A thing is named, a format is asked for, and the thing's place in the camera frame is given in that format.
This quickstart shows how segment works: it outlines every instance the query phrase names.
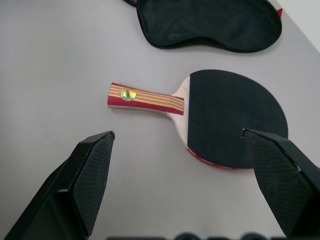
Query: table tennis racket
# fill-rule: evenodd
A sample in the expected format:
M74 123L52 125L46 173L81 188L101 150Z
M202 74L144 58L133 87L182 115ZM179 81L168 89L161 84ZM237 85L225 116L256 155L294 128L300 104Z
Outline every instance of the table tennis racket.
M241 132L257 129L288 138L279 103L257 82L222 70L192 73L172 95L112 83L109 108L166 114L198 160L227 169L253 168Z

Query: gold emblem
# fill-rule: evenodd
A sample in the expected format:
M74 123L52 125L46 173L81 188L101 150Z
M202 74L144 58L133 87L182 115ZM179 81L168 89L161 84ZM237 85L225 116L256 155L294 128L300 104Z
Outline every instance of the gold emblem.
M121 89L120 95L123 100L129 102L129 101L132 101L133 99L135 99L137 93L135 90L133 90L131 88L124 87Z

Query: black eye mask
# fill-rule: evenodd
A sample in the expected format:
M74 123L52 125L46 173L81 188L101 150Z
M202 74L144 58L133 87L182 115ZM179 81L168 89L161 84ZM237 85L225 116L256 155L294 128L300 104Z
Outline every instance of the black eye mask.
M162 49L205 44L253 53L270 47L282 32L280 16L267 0L138 0L136 5L145 38Z
M137 5L137 1L138 0L125 0L128 4L132 5L132 6L136 6Z

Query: gray table surface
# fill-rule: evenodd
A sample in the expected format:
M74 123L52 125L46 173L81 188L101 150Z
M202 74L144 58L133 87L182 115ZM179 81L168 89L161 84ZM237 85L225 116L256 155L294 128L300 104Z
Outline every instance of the gray table surface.
M202 69L265 86L286 114L289 138L320 165L320 54L286 13L275 45L240 54L154 48L122 0L2 0L0 239L76 144L108 130L116 139L91 240L184 231L282 236L252 170L196 160L165 116L107 108L111 82L172 94Z

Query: wooden handle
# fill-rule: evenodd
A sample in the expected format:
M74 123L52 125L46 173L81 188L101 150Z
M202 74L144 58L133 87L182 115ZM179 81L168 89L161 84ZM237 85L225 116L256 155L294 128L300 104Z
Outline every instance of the wooden handle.
M185 100L182 97L153 93L112 83L108 96L108 107L183 115Z

